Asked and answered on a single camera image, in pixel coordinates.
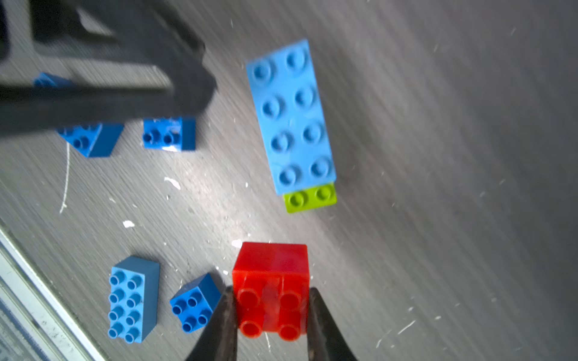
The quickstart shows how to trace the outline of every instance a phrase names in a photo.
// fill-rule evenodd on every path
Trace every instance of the metal table surface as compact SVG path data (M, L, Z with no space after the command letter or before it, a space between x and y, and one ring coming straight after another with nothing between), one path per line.
M59 213L65 142L43 132L0 144L0 218L111 360L183 359L199 333L180 330L168 300L207 271L230 284L237 239L307 244L311 284L360 360L578 358L575 3L172 5L206 42L219 84L197 151L144 150L132 122L109 159L71 150ZM243 64L300 38L339 202L288 215ZM162 81L142 66L25 56L1 70L15 82L40 70ZM132 254L161 263L158 324L141 345L106 334L110 267ZM239 359L305 360L306 340L241 337Z

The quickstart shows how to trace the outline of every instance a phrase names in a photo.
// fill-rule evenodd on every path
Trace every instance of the white scratch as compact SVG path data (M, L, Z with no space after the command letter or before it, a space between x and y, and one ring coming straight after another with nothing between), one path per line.
M267 348L269 349L269 353L271 353L271 343L269 342L269 336L267 336L267 332L265 332L265 338L267 339Z
M180 191L180 184L173 178L165 177L165 182L171 182L171 184Z
M68 194L68 176L71 172L71 145L66 143L66 176L64 177L64 194L62 195L62 204L60 205L59 213L62 214L66 208L66 195Z
M241 248L241 246L243 245L243 241L241 240L233 240L231 242L231 245L235 248Z
M410 328L414 323L416 323L416 320L413 320L409 323L409 325L405 326L404 328L402 328L398 334L401 334L403 331L407 330L408 328Z

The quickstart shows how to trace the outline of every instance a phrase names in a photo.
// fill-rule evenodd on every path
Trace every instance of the red lego brick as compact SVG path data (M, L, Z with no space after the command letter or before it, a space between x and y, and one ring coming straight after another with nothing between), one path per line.
M307 333L306 245L245 242L232 275L242 334L256 338L263 331L276 332L295 341Z

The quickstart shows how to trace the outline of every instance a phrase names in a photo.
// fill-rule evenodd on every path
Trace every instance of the blue lego brick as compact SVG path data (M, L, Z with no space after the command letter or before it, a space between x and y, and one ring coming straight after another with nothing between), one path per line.
M195 123L194 118L145 119L144 147L172 152L195 150Z
M60 88L73 87L68 79L56 75L41 73L34 80L35 87ZM87 158L109 157L116 145L124 125L116 123L99 123L96 125L70 126L57 128L56 131Z
M110 338L141 343L157 324L157 262L130 256L110 272Z
M334 182L309 42L249 62L247 75L277 194Z
M221 298L209 273L183 286L171 299L173 314L177 316L185 333L204 327Z
M34 79L33 84L37 88L62 88L74 86L74 83L70 80L48 73L40 73L40 75Z

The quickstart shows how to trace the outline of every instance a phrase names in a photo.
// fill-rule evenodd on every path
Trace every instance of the lego duplo brick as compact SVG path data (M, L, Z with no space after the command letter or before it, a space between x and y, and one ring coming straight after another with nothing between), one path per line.
M145 119L143 145L173 152L195 150L195 124L194 118Z
M183 332L191 333L209 322L220 298L221 292L207 273L183 286L170 303Z
M306 333L306 245L244 242L232 276L242 334L255 338L275 332L285 341L295 341Z
M247 76L277 194L335 182L309 42L249 62Z
M157 262L130 256L112 267L110 283L110 338L141 343L157 324Z
M73 87L74 83L56 75L41 73L34 79L34 86L39 88L63 88ZM57 128L56 131L85 157L99 158L109 157L112 154L123 129L123 124L99 123Z
M331 206L337 203L337 195L333 183L284 194L283 199L288 213Z

